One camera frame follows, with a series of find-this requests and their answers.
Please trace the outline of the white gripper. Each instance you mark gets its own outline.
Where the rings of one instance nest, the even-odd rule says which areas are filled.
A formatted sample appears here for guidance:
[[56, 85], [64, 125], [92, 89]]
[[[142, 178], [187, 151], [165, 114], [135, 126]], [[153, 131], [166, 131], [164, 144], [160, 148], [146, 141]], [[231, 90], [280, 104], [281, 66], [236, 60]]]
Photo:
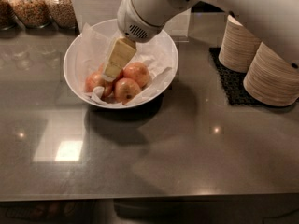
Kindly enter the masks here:
[[161, 26], [143, 21], [132, 0], [121, 1], [117, 12], [117, 24], [125, 37], [115, 38], [109, 47], [101, 75], [106, 82], [113, 82], [123, 67], [135, 56], [135, 42], [147, 43], [163, 30]]

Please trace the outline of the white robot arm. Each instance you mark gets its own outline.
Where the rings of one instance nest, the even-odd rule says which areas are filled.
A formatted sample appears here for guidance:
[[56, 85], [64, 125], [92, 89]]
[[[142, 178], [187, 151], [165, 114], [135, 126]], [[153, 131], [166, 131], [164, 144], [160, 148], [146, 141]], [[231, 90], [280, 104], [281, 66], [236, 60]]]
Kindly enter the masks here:
[[122, 0], [119, 31], [146, 43], [169, 20], [200, 1], [234, 16], [285, 62], [299, 64], [299, 0]]

